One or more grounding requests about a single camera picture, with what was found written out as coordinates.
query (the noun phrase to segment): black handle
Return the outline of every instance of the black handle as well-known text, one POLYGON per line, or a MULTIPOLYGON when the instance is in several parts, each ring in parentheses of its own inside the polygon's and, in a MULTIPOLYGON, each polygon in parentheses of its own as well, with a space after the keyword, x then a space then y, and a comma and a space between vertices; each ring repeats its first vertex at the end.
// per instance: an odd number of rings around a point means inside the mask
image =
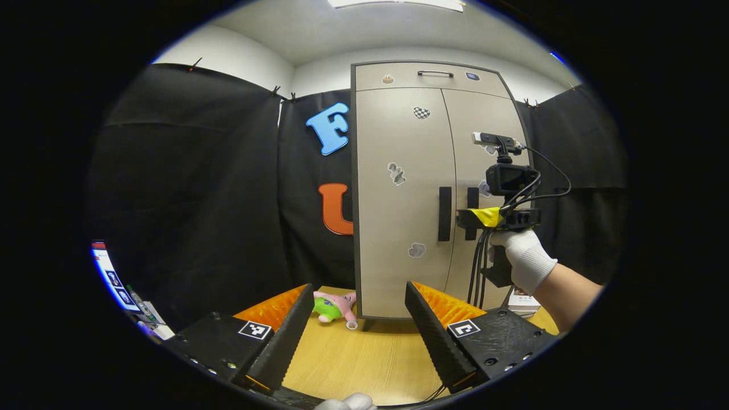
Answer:
POLYGON ((438 241, 447 242, 451 240, 451 187, 438 188, 438 201, 438 241))
POLYGON ((423 75, 423 73, 448 74, 448 76, 450 78, 453 78, 453 73, 449 73, 447 71, 432 71, 432 70, 420 70, 420 71, 418 71, 418 75, 423 75))
POLYGON ((483 276, 496 287, 511 286, 511 262, 506 257, 506 248, 494 245, 494 265, 483 269, 483 276))
MULTIPOLYGON (((469 187, 466 190, 466 208, 468 209, 476 209, 478 208, 478 188, 469 187)), ((476 240, 476 231, 477 228, 466 228, 466 240, 467 241, 475 241, 476 240)))

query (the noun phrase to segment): white wall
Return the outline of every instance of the white wall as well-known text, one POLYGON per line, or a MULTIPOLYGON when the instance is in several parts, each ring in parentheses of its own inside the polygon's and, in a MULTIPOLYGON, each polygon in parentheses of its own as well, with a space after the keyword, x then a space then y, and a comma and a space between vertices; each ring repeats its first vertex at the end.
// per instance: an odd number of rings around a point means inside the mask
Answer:
POLYGON ((567 84, 561 85, 516 63, 483 54, 437 47, 377 48, 312 61, 296 68, 291 89, 296 97, 300 97, 350 88, 352 63, 403 59, 462 63, 498 71, 516 101, 524 101, 525 98, 530 103, 535 100, 546 101, 569 89, 567 84))
POLYGON ((180 39, 153 63, 194 64, 233 75, 291 96, 294 66, 280 55, 243 34, 217 26, 204 26, 180 39))

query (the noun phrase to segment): patrick star plush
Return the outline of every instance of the patrick star plush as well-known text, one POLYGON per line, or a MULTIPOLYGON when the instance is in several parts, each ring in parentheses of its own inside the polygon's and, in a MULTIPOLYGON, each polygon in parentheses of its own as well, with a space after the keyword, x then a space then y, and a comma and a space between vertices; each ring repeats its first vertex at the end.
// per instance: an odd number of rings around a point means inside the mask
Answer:
POLYGON ((357 329, 357 320, 352 313, 352 305, 357 300, 355 292, 344 296, 314 291, 314 311, 319 314, 319 321, 329 323, 334 319, 347 319, 349 330, 357 329))

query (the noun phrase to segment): monitor screen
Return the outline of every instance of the monitor screen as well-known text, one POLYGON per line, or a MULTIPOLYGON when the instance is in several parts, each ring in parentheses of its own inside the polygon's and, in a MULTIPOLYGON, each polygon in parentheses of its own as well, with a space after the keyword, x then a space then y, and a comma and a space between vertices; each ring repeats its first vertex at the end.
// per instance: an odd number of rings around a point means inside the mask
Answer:
POLYGON ((106 251, 106 244, 103 241, 94 241, 91 243, 91 253, 96 261, 101 277, 104 279, 109 292, 112 293, 114 299, 117 300, 122 309, 126 309, 133 313, 141 313, 139 307, 129 296, 129 292, 124 288, 122 280, 114 269, 112 261, 109 259, 109 253, 106 251))

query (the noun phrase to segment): hand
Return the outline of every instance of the hand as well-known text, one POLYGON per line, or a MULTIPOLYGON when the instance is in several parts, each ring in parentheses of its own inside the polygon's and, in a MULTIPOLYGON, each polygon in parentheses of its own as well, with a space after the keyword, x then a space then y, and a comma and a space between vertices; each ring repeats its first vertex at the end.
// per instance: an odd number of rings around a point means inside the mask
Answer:
POLYGON ((556 259, 547 255, 542 243, 531 229, 521 232, 494 231, 490 245, 506 248, 506 257, 511 263, 511 281, 514 285, 533 295, 537 287, 554 269, 556 259))
POLYGON ((372 404, 372 398, 362 393, 354 393, 346 399, 339 401, 333 398, 321 402, 314 410, 377 410, 372 404))

